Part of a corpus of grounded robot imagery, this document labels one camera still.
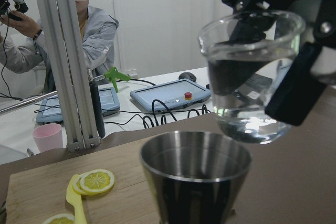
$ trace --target man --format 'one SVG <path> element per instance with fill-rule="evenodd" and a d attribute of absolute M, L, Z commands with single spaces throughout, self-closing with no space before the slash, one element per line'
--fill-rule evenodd
<path fill-rule="evenodd" d="M 89 0 L 76 1 L 76 9 L 86 66 L 92 70 L 93 76 L 104 74 L 114 63 L 113 43 L 119 22 L 104 10 L 89 6 Z M 0 35 L 0 62 L 15 73 L 23 73 L 44 61 L 46 79 L 43 93 L 54 91 L 55 82 L 40 21 L 35 22 L 17 11 L 12 13 L 22 20 L 16 21 L 1 15 L 0 22 L 15 28 L 28 39 L 24 45 L 15 47 L 10 40 L 6 40 L 3 45 L 4 38 Z"/>

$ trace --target computer mouse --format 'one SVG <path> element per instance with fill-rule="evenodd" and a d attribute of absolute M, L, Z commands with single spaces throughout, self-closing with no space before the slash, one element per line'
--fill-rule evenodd
<path fill-rule="evenodd" d="M 181 80 L 181 79 L 189 79 L 189 80 L 191 80 L 193 82 L 196 82 L 196 76 L 194 76 L 190 72 L 184 72 L 184 73 L 180 74 L 179 80 Z"/>

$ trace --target gray jacket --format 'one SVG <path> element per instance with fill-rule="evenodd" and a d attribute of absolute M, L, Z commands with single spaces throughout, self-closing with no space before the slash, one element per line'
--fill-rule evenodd
<path fill-rule="evenodd" d="M 87 69 L 92 70 L 93 76 L 98 76 L 106 73 L 113 66 L 114 37 L 119 22 L 106 11 L 92 6 L 88 6 L 88 16 L 83 37 L 84 57 Z M 6 68 L 15 73 L 23 73 L 44 61 L 46 66 L 44 93 L 48 93 L 55 90 L 55 82 L 52 76 L 44 33 L 35 42 L 36 48 L 31 38 L 27 38 L 24 45 L 15 47 L 13 42 L 7 39 L 5 41 L 5 50 L 8 56 Z M 3 65 L 6 62 L 2 43 L 0 44 L 0 62 Z"/>

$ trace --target glass beaker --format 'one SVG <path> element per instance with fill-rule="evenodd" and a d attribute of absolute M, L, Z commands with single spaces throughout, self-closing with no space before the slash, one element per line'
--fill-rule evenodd
<path fill-rule="evenodd" d="M 214 112 L 227 136 L 264 144 L 290 129 L 264 108 L 298 54 L 304 28 L 294 13 L 262 10 L 224 17 L 201 30 Z"/>

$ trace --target lemon slice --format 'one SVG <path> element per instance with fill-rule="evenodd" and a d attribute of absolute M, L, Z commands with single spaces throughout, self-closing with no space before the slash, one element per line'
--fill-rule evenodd
<path fill-rule="evenodd" d="M 88 194 L 99 194 L 111 189 L 114 185 L 114 174 L 109 170 L 96 169 L 81 175 L 80 187 Z"/>
<path fill-rule="evenodd" d="M 43 224 L 75 224 L 75 217 L 71 214 L 58 214 L 45 220 Z"/>
<path fill-rule="evenodd" d="M 81 186 L 80 186 L 80 179 L 82 178 L 83 174 L 79 175 L 75 181 L 72 184 L 73 190 L 78 193 L 78 194 L 82 194 L 82 195 L 90 195 L 89 193 L 87 193 L 86 191 L 84 191 Z"/>

